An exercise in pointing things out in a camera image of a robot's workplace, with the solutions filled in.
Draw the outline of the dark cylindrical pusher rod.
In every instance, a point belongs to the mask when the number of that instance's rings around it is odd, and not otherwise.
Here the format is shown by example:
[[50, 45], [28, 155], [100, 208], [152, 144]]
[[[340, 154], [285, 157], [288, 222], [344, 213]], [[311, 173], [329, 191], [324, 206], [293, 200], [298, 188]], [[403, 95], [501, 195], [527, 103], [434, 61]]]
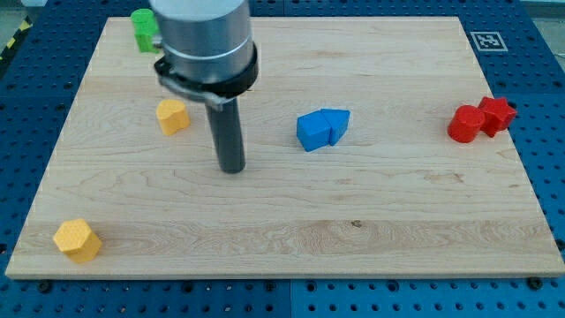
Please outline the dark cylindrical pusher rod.
[[245, 150], [237, 99], [222, 106], [206, 102], [206, 109], [220, 169], [239, 173], [245, 168]]

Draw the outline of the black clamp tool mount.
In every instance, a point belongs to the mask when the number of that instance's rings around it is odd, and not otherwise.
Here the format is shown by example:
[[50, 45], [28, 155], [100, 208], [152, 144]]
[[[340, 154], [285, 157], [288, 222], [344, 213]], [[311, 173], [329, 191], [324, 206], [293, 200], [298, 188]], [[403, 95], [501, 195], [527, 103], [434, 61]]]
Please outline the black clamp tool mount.
[[173, 65], [164, 57], [154, 63], [154, 70], [159, 83], [171, 93], [194, 102], [208, 102], [213, 109], [222, 110], [225, 103], [246, 92], [256, 81], [259, 74], [258, 50], [253, 43], [252, 58], [245, 69], [232, 78], [215, 83], [187, 79], [176, 73]]

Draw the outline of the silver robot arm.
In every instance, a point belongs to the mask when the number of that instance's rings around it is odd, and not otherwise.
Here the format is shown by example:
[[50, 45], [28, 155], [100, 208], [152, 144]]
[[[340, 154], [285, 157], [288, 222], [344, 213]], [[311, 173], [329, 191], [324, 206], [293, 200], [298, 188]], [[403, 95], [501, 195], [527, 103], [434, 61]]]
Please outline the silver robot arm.
[[151, 0], [159, 28], [160, 84], [207, 110], [220, 169], [245, 168], [237, 98], [258, 77], [258, 50], [246, 0]]

